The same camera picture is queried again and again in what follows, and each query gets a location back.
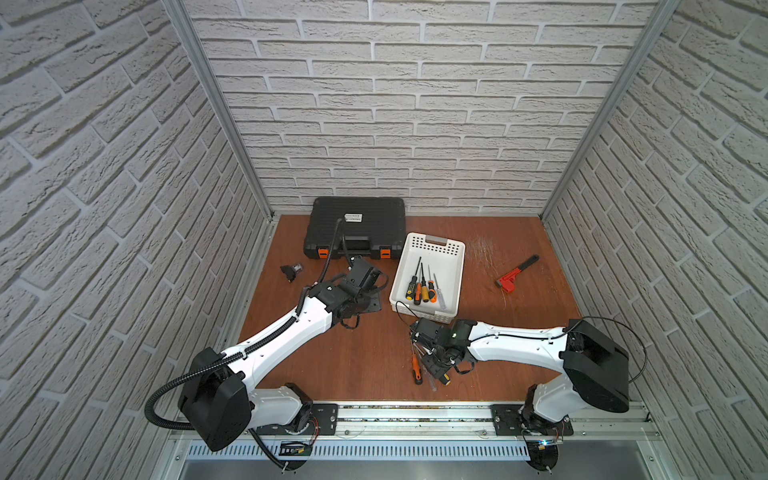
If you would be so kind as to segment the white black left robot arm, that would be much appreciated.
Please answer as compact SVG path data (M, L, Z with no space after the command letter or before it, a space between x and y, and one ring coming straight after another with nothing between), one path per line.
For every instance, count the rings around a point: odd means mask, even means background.
M261 381L313 338L379 311L383 276L365 258L353 257L348 272L304 288L297 306L259 333L222 352L200 351L187 373L149 396L146 419L163 429L193 430L212 451L263 426L301 431L312 400L294 384L263 389Z

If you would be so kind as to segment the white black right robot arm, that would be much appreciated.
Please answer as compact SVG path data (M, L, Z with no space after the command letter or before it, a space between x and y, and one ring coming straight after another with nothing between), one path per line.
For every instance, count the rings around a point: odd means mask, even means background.
M629 411L629 353L585 319L535 330L420 318L410 325L410 338L424 367L443 383L450 370L466 373L459 368L463 362L507 361L556 372L553 380L528 389L518 418L530 432L560 433L571 414L587 407Z

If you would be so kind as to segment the yellow handle screwdriver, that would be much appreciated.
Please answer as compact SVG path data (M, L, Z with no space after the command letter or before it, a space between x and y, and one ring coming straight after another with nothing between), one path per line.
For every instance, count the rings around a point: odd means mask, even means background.
M420 264L420 301L422 303L428 303L430 301L428 284L424 275L424 266Z

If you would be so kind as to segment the clear handle small screwdriver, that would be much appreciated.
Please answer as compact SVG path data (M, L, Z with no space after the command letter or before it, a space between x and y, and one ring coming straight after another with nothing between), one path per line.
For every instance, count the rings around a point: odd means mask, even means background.
M426 367L426 364L423 362L423 360L421 361L421 364L422 364L422 369L423 369L423 371L424 371L424 373L425 373L425 376L426 376L426 378L427 378L427 380L428 380L428 384L429 384L429 386L430 386L430 389L431 389L431 391L432 391L432 392L437 392L437 386L436 386L436 384L435 384L435 380L434 380L434 377L433 377L433 376L431 375L431 373L428 371L428 369L427 369L427 367Z

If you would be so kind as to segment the black yellow long screwdriver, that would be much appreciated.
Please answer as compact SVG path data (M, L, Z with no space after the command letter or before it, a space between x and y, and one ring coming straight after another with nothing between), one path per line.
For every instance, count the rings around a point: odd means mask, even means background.
M407 286L405 298L408 301L413 301L413 299L414 299L413 295L414 295L416 277L418 277L420 264L421 264L421 260L418 260L416 268L415 268L415 271L414 271L414 274L412 275L411 280L410 280L410 282L408 283L408 286Z

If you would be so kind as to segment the orange black screwdriver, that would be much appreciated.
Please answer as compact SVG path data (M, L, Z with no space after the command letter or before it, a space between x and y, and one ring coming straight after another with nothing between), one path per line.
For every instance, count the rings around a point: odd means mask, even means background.
M436 303L437 302L437 291L436 291L436 286L435 286L434 278L433 278L433 275L432 275L432 272L431 272L431 268L428 268L428 273L429 273L429 278L427 280L427 286L428 286L429 301L431 303Z
M415 289L414 289L414 295L413 295L413 304L414 305L420 305L422 302L422 287L421 287L421 281L419 277L416 277L416 283L415 283Z

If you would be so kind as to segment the orange handle screwdriver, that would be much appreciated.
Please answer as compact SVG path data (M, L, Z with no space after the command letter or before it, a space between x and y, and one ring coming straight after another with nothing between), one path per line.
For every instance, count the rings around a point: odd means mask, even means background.
M420 356L414 344L411 345L411 351L412 351L412 373L413 373L414 383L416 385L422 385L423 374L422 374L422 369L420 364Z

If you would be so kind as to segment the clear handle tester screwdriver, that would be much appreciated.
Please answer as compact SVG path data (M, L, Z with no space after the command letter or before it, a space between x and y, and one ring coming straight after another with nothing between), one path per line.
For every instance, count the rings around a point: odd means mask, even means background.
M431 279L434 283L434 292L435 292L435 300L439 306L440 311L446 310L446 301L443 295L443 292L439 286L439 282L437 280L437 276L434 273L430 273Z

